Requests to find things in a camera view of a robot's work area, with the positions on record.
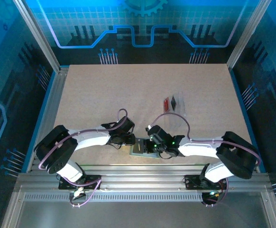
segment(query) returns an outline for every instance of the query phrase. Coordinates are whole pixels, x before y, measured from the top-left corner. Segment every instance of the small black object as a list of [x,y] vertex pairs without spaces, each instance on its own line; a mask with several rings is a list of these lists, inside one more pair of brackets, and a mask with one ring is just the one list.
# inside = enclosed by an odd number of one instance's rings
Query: small black object
[[[258,154],[256,148],[252,144],[248,143],[233,132],[226,132],[222,138],[224,141],[247,147]],[[252,177],[256,163],[256,157],[253,154],[241,148],[234,148],[234,146],[225,143],[222,143],[216,150],[217,157],[231,173],[243,179],[250,179]]]
[[146,147],[148,152],[166,152],[172,157],[182,156],[178,150],[180,141],[184,138],[184,135],[176,135],[172,137],[170,134],[166,133],[158,125],[153,126],[147,132],[150,140],[146,140]]
[[135,144],[135,135],[130,131],[130,129],[133,129],[135,127],[134,122],[132,122],[128,117],[124,116],[119,120],[119,123],[113,122],[113,123],[104,123],[101,124],[102,127],[105,129],[110,129],[118,124],[120,124],[124,119],[126,118],[126,121],[122,126],[119,128],[109,131],[110,134],[110,140],[107,144],[116,144],[116,145],[134,145]]
[[7,31],[9,29],[8,25],[6,23],[3,24],[3,29]]
[[[88,183],[88,182],[92,182],[95,181],[97,179],[101,179],[101,175],[85,175],[84,176],[84,181],[81,181],[81,183]],[[88,185],[88,186],[84,186],[84,189],[95,189],[97,186],[97,183]],[[71,185],[70,183],[68,183],[66,180],[64,180],[63,177],[60,178],[60,182],[59,182],[59,187],[58,189],[60,190],[74,190],[77,189],[78,187]]]
[[219,183],[213,183],[208,180],[207,184],[205,180],[201,180],[199,175],[185,175],[183,178],[186,190],[220,190]]
[[[41,161],[49,151],[65,137],[69,136],[68,130],[63,125],[55,127],[38,145],[34,151]],[[74,138],[67,139],[59,148],[57,148],[46,161],[43,166],[49,174],[53,174],[61,170],[68,160],[71,158],[78,143]]]
[[82,197],[85,197],[85,196],[86,196],[85,193],[80,193],[79,196],[74,197],[74,194],[73,194],[73,193],[70,193],[70,198],[69,198],[69,200],[70,200],[71,203],[73,203],[74,200],[79,200],[79,199],[81,199]]
[[171,105],[172,105],[173,111],[175,111],[177,103],[176,103],[176,100],[175,100],[174,96],[172,97]]

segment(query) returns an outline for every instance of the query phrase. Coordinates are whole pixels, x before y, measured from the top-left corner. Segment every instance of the wooden work surface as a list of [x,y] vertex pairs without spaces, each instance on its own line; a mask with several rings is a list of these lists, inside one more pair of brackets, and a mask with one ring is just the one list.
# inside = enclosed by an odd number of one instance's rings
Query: wooden work surface
[[[114,122],[126,108],[136,137],[163,112],[163,100],[182,91],[190,136],[217,137],[233,131],[250,142],[246,124],[225,64],[71,65],[55,126],[88,129]],[[164,120],[157,122],[164,128]],[[186,134],[186,125],[173,134]],[[191,156],[169,160],[129,155],[130,147],[94,146],[76,151],[79,164],[204,164],[214,158]]]

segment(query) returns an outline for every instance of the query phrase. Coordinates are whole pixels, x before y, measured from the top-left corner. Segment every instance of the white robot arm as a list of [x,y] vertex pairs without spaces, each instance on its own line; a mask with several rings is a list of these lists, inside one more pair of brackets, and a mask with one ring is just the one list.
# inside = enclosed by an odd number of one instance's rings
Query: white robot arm
[[[118,123],[102,124],[93,130],[75,131],[57,126],[35,148],[41,160],[39,168],[43,165],[50,174],[58,173],[71,182],[80,183],[85,174],[77,163],[70,160],[72,153],[94,145],[133,145],[135,135],[129,132],[133,128],[134,123],[127,115]],[[149,139],[143,140],[141,153],[166,152],[171,157],[195,155],[216,158],[217,162],[207,164],[201,173],[201,179],[212,183],[233,175],[249,179],[256,165],[257,157],[246,151],[256,154],[256,149],[232,132],[209,140],[193,140],[184,135],[171,136],[155,125],[149,126],[147,134]]]

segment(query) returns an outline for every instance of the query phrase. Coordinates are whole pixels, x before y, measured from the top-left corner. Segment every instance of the aluminum frame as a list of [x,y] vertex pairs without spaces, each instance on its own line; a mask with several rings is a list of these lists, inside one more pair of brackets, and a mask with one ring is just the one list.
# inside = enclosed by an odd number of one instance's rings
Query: aluminum frame
[[227,62],[227,66],[229,69],[233,69],[237,60],[239,59],[241,53],[243,52],[244,48],[246,47],[248,41],[250,40],[251,36],[254,34],[260,20],[262,19],[263,15],[265,14],[268,6],[270,5],[272,0],[260,0],[258,5],[256,6],[252,16],[248,20],[248,23],[243,30],[238,43],[236,44],[234,50],[232,51],[230,58]]
[[[59,100],[64,87],[64,74],[57,77],[53,82],[48,105],[44,112],[38,136],[35,143],[44,137],[54,126],[55,116],[59,106]],[[32,154],[29,173],[22,173],[16,182],[9,206],[2,223],[2,228],[16,227],[23,202],[28,200],[28,194],[41,196],[46,194],[62,195],[68,191],[58,190],[58,180],[55,175],[49,175],[45,171],[40,171],[37,166],[40,161]],[[87,174],[98,174],[103,176],[101,190],[97,194],[108,192],[119,192],[120,194],[159,193],[170,195],[192,194],[196,191],[185,190],[182,179],[187,174],[200,174],[203,165],[94,165],[82,166]],[[250,180],[229,178],[230,192],[260,192],[264,201],[265,211],[271,227],[276,228],[276,198],[272,192],[269,177],[265,173],[255,173]]]
[[49,64],[53,70],[58,74],[60,72],[60,64],[52,51],[46,37],[44,36],[40,26],[38,25],[32,11],[23,0],[13,0],[16,7],[18,8],[22,18],[26,22],[29,30],[33,34],[35,40],[39,44],[41,50],[43,51],[45,57],[47,58]]

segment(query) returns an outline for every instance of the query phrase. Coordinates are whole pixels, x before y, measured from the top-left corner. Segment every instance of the purple cable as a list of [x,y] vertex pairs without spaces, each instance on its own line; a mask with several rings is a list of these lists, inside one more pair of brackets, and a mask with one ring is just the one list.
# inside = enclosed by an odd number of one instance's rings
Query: purple cable
[[[127,117],[128,116],[128,112],[126,109],[124,108],[121,108],[120,110],[123,110],[125,111],[125,116]],[[109,131],[113,131],[113,130],[116,130],[117,128],[119,128],[120,126],[122,126],[125,122],[126,122],[126,118],[124,118],[124,120],[118,124],[117,126],[115,127],[112,127],[110,129],[86,129],[86,130],[82,130],[82,131],[79,131],[79,132],[75,132],[67,137],[65,137],[63,140],[61,140],[60,142],[58,142],[48,153],[47,155],[45,155],[45,157],[41,160],[40,164],[38,165],[38,168],[40,170],[46,170],[46,168],[42,168],[42,165],[43,163],[48,159],[48,157],[61,145],[63,144],[66,140],[68,140],[69,138],[72,138],[73,136],[76,136],[76,135],[79,135],[79,134],[82,134],[82,133],[86,133],[86,132],[109,132]]]
[[191,130],[191,127],[190,127],[190,124],[189,122],[182,116],[182,115],[179,115],[177,113],[163,113],[161,115],[159,115],[152,123],[151,123],[151,127],[156,123],[156,121],[163,115],[176,115],[178,117],[180,117],[181,119],[183,119],[188,127],[188,131],[187,131],[187,137],[190,139],[190,130]]
[[119,109],[119,111],[117,112],[117,121],[120,120],[120,119],[119,119],[119,114],[120,114],[121,111],[125,111],[125,112],[127,113],[127,110],[126,110],[125,108]]
[[75,204],[72,203],[72,201],[70,201],[70,204],[71,204],[73,207],[78,207],[78,208],[81,207],[81,206],[83,206],[83,205],[85,205],[85,204],[87,204],[87,203],[91,200],[92,196],[94,195],[95,191],[96,191],[97,188],[99,187],[100,183],[101,183],[101,180],[98,181],[98,184],[97,184],[97,186],[95,187],[94,191],[92,192],[92,194],[89,196],[89,198],[88,198],[85,202],[83,202],[83,203],[81,203],[81,204],[78,203],[77,205],[75,205]]
[[85,184],[76,184],[74,182],[71,182],[69,179],[67,179],[65,177],[63,177],[63,178],[64,178],[64,180],[66,180],[67,182],[69,182],[71,185],[74,185],[74,186],[77,186],[77,187],[85,187],[85,186],[89,186],[91,184],[94,184],[94,183],[96,183],[98,181],[101,181],[101,179],[97,179],[97,180],[93,180],[93,181],[85,183]]
[[250,154],[254,155],[256,158],[257,158],[257,166],[259,166],[261,164],[261,158],[258,154],[256,154],[254,151],[252,151],[251,149],[247,148],[247,147],[244,147],[244,146],[241,146],[239,144],[236,144],[236,143],[233,143],[233,142],[228,142],[228,141],[224,141],[224,140],[191,140],[192,142],[196,142],[196,143],[225,143],[225,144],[228,144],[228,145],[231,145],[231,146],[235,146],[235,147],[238,147],[238,148],[241,148],[243,150],[245,150],[246,152],[249,152]]

